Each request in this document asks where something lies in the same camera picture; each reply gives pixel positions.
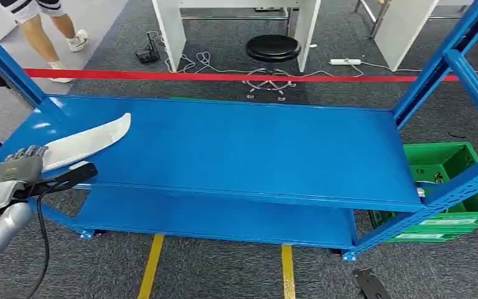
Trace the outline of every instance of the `white curved object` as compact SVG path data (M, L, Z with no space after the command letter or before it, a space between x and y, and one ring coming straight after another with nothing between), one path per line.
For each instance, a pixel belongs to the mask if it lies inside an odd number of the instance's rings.
M72 164L103 150L120 140L130 126L131 114L125 113L117 120L47 143L43 172Z

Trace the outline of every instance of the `red tape line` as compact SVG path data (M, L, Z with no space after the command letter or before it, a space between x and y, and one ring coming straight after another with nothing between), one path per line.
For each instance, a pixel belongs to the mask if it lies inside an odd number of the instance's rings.
M276 75L246 75L220 73L169 73L169 72L135 72L122 70L50 70L25 69L34 78L79 78L79 79L129 79L129 80L169 80L169 81L288 81L293 82L412 82L417 76L361 76L361 77L285 77ZM446 82L457 82L454 75L444 78Z

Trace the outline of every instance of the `stool seat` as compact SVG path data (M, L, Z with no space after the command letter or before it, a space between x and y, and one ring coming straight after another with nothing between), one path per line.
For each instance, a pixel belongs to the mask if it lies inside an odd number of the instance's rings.
M263 62L285 62L295 59L301 47L297 40L288 36L268 34L256 36L246 43L246 54Z

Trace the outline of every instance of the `black stool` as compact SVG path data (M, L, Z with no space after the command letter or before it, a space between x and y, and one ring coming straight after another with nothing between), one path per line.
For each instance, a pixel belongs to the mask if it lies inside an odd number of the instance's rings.
M246 43L246 54L252 59L269 63L269 67L262 67L260 69L253 70L248 74L250 75L259 72L264 74L285 75L290 77L290 74L287 72L274 69L272 64L296 59L300 51L301 47L299 46L298 41L292 37L280 36L277 34L256 36ZM286 82L286 84L283 86L277 86L270 80L261 82L258 85L252 84L250 81L243 81L243 83L248 84L251 87L251 90L246 96L247 98L254 98L252 93L255 90L271 90L279 92L279 101L285 101L285 98L283 97L283 89L296 86L296 84L293 84L292 81Z

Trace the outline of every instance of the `robot finger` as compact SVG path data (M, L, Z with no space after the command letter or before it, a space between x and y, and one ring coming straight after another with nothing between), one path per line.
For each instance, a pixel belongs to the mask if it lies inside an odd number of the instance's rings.
M13 158L14 158L14 159L17 159L17 158L23 156L24 153L25 153L25 151L26 151L25 148L20 148L19 151L17 151L17 152L14 154L14 157L13 157Z
M48 148L48 146L40 146L37 151L35 151L35 155L43 157Z
M25 156L27 156L27 157L33 156L36 150L37 150L37 146L36 146L36 145L30 145L30 146L26 149Z

